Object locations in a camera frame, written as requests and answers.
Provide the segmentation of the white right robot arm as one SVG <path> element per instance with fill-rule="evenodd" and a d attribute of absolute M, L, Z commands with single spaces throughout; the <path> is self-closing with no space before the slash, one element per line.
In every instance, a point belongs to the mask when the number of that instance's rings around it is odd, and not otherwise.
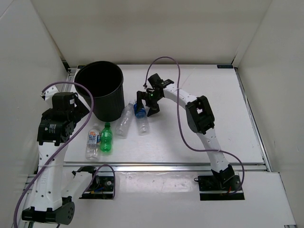
<path fill-rule="evenodd" d="M 221 150 L 215 132 L 215 117 L 207 97 L 193 96 L 178 88 L 172 80 L 162 80 L 158 74 L 148 78 L 151 88 L 146 91 L 137 91 L 135 112 L 143 108 L 143 101 L 149 108 L 147 116 L 151 116 L 160 111 L 158 101 L 162 98 L 170 99 L 177 104 L 177 110 L 183 108 L 186 112 L 188 127 L 201 140 L 206 151 L 214 176 L 213 184 L 219 190 L 226 189 L 235 173 Z"/>

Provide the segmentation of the clear bottle orange blue label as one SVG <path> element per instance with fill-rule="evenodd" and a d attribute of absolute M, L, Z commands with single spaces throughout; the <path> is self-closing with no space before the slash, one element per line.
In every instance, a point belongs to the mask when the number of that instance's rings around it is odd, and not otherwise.
<path fill-rule="evenodd" d="M 100 143 L 99 125 L 95 123 L 88 131 L 85 157 L 89 161 L 98 160 L 98 148 Z"/>

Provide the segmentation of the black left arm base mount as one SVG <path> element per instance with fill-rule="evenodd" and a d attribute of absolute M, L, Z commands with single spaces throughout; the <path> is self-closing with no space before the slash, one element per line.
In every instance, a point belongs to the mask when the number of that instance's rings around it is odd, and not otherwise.
<path fill-rule="evenodd" d="M 114 175 L 97 175 L 89 187 L 82 194 L 80 199 L 87 200 L 113 200 L 115 197 L 115 177 Z"/>

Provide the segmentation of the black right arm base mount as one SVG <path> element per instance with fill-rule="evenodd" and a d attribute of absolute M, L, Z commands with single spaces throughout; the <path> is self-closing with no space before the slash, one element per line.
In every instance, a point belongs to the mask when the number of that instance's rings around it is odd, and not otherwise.
<path fill-rule="evenodd" d="M 239 175 L 224 185 L 214 176 L 198 176 L 193 180 L 199 185 L 200 201 L 245 200 Z"/>

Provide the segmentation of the clear unlabelled plastic bottle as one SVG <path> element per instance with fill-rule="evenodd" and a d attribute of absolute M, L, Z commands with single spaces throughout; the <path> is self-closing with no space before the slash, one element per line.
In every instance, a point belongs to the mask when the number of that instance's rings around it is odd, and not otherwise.
<path fill-rule="evenodd" d="M 115 128 L 115 134 L 118 137 L 126 138 L 128 135 L 128 131 L 134 116 L 133 105 L 134 102 L 129 102 L 128 105 L 123 109 L 121 117 L 119 118 Z"/>

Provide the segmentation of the green plastic soda bottle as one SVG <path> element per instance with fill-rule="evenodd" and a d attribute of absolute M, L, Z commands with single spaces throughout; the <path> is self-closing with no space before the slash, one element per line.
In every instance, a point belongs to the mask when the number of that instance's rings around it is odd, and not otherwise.
<path fill-rule="evenodd" d="M 111 125 L 106 122 L 103 130 L 100 133 L 100 150 L 102 152 L 110 152 L 112 149 L 112 139 L 113 133 L 111 130 Z"/>

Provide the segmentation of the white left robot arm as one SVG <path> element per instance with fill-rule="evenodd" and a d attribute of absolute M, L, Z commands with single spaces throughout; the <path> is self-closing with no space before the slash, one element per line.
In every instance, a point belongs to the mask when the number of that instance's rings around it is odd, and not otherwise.
<path fill-rule="evenodd" d="M 86 188 L 95 190 L 100 179 L 85 171 L 76 171 L 65 189 L 61 188 L 64 157 L 76 135 L 74 129 L 89 110 L 77 93 L 59 92 L 51 97 L 52 107 L 41 117 L 38 127 L 39 164 L 32 189 L 33 201 L 22 211 L 24 221 L 68 225 L 75 213 L 75 201 Z"/>

